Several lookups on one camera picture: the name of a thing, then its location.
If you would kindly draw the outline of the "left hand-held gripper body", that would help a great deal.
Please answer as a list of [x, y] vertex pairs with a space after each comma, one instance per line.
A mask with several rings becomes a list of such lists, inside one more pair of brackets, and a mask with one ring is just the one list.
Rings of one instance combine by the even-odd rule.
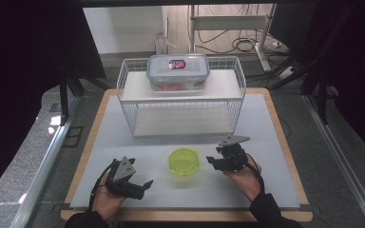
[[106, 188], [113, 196], [141, 200], [144, 197], [142, 186], [133, 184], [129, 180], [136, 173], [133, 164], [123, 157], [120, 161], [114, 159], [109, 166], [106, 178]]

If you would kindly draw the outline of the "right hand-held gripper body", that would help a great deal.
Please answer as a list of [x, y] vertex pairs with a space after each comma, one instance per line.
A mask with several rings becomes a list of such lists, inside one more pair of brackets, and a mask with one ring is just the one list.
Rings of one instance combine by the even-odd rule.
[[244, 136], [227, 136], [216, 147], [222, 158], [217, 159], [215, 164], [225, 165], [225, 171], [240, 171], [247, 163], [247, 155], [240, 143], [249, 140], [249, 137]]

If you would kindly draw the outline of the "round green-lidded container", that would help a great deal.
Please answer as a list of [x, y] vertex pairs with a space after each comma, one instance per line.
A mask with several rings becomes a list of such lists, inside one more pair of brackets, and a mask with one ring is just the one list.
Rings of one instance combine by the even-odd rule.
[[199, 152], [196, 149], [180, 147], [167, 157], [168, 181], [175, 187], [186, 188], [194, 185], [201, 167]]

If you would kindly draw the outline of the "white wire shelf rack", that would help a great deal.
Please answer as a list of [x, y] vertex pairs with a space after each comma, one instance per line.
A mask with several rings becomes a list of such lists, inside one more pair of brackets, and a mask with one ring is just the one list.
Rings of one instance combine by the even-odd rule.
[[209, 66], [200, 91], [154, 91], [146, 77], [148, 60], [124, 60], [117, 90], [132, 135], [232, 134], [246, 89], [240, 60], [211, 57]]

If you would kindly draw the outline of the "clear rectangular food container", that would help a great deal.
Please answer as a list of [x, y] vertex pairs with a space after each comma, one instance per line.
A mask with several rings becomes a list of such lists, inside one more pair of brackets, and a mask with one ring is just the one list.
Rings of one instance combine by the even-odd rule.
[[209, 75], [204, 54], [153, 55], [147, 61], [146, 78], [155, 92], [199, 92]]

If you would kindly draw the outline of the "person's right hand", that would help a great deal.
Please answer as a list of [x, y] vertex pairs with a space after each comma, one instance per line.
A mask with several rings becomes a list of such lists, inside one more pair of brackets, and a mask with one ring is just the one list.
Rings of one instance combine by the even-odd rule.
[[240, 171], [223, 171], [250, 202], [261, 192], [260, 173], [261, 167], [252, 157], [248, 158], [247, 164]]

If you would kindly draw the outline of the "person's left hand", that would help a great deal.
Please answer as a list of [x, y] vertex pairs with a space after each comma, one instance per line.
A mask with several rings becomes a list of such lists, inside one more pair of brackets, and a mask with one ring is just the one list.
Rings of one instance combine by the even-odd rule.
[[108, 221], [112, 219], [121, 208], [125, 198], [113, 196], [106, 188], [106, 178], [104, 174], [95, 191], [95, 197], [91, 204], [91, 211], [98, 212], [102, 219]]

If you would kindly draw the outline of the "light grey table mat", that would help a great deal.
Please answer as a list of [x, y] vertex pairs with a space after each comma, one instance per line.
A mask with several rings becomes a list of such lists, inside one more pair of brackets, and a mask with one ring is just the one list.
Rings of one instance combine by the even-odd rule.
[[[272, 194], [279, 208], [299, 208], [295, 189], [269, 109], [261, 94], [248, 94], [241, 106], [235, 133], [249, 138], [241, 147], [261, 166], [265, 191]], [[222, 172], [207, 161], [221, 155], [216, 147], [220, 136], [134, 138], [126, 123], [119, 100], [109, 99], [85, 172], [71, 200], [72, 208], [89, 205], [90, 192], [97, 178], [115, 159], [133, 158], [136, 169], [130, 179], [142, 185], [152, 181], [141, 200], [127, 199], [127, 208], [239, 209], [248, 199]], [[199, 170], [190, 177], [169, 171], [167, 157], [180, 147], [194, 148], [200, 157]]]

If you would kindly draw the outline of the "black floor plate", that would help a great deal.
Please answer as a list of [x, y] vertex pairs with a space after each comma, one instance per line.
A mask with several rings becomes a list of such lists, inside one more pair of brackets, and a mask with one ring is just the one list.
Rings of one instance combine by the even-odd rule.
[[74, 148], [77, 147], [83, 134], [84, 128], [82, 126], [72, 126], [65, 137], [63, 147]]

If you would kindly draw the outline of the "black metal stand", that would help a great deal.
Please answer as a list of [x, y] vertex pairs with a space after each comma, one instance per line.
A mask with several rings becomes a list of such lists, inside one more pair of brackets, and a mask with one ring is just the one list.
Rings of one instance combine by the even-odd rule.
[[89, 83], [91, 83], [103, 90], [110, 89], [109, 85], [105, 84], [104, 82], [99, 81], [98, 79], [85, 75], [80, 70], [65, 69], [64, 72], [62, 73], [62, 75], [60, 76], [60, 105], [61, 105], [60, 126], [64, 126], [70, 118], [67, 90], [70, 89], [70, 92], [75, 97], [80, 97], [85, 94], [85, 89], [84, 89], [82, 83], [80, 82], [81, 79], [87, 80]]
[[326, 101], [327, 101], [327, 78], [324, 70], [320, 72], [320, 77], [318, 81], [318, 104], [317, 104], [317, 114], [320, 120], [327, 124], [326, 117]]

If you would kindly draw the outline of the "white power strip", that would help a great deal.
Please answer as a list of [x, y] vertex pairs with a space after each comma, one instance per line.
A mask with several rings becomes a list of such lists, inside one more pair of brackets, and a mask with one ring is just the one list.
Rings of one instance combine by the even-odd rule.
[[292, 73], [294, 73], [296, 70], [297, 69], [294, 66], [289, 66], [280, 73], [279, 78], [281, 80], [283, 80], [283, 79], [287, 78], [288, 76], [290, 76]]

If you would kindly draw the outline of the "clear plastic bottle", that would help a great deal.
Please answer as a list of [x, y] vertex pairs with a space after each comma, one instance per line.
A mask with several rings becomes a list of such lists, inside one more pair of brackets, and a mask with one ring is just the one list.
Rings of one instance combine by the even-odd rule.
[[177, 47], [173, 45], [162, 32], [158, 32], [155, 38], [155, 50], [157, 55], [174, 53]]

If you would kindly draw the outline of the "aluminium floor rail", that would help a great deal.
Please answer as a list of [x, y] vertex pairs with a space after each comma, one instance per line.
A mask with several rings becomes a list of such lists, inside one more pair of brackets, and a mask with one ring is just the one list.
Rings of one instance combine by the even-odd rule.
[[81, 102], [80, 98], [73, 98], [68, 108], [69, 117], [67, 121], [60, 125], [52, 141], [50, 142], [45, 156], [43, 157], [39, 168], [30, 184], [30, 187], [24, 195], [23, 201], [19, 205], [19, 209], [10, 225], [10, 228], [25, 228], [29, 222], [32, 212], [35, 208], [37, 200], [46, 184], [50, 170], [56, 160], [56, 157], [70, 129], [72, 121], [75, 117], [76, 110]]
[[364, 217], [365, 217], [365, 188], [357, 177], [355, 170], [349, 164], [345, 154], [337, 142], [328, 124], [324, 123], [317, 113], [317, 104], [313, 101], [311, 95], [303, 95], [302, 99], [306, 103], [309, 112], [312, 115], [317, 128], [326, 142], [331, 154], [333, 155], [336, 164], [346, 180], [351, 192], [353, 193], [356, 202], [358, 203]]

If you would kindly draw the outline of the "white desk frame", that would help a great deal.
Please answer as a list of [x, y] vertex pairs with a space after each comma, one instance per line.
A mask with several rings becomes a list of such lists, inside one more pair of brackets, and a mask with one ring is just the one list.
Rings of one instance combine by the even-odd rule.
[[195, 32], [199, 30], [260, 30], [261, 37], [258, 43], [254, 44], [255, 52], [264, 72], [271, 72], [272, 69], [265, 57], [263, 47], [269, 31], [273, 15], [276, 9], [273, 4], [265, 15], [243, 15], [243, 16], [197, 16], [196, 5], [189, 6], [189, 52], [195, 52]]

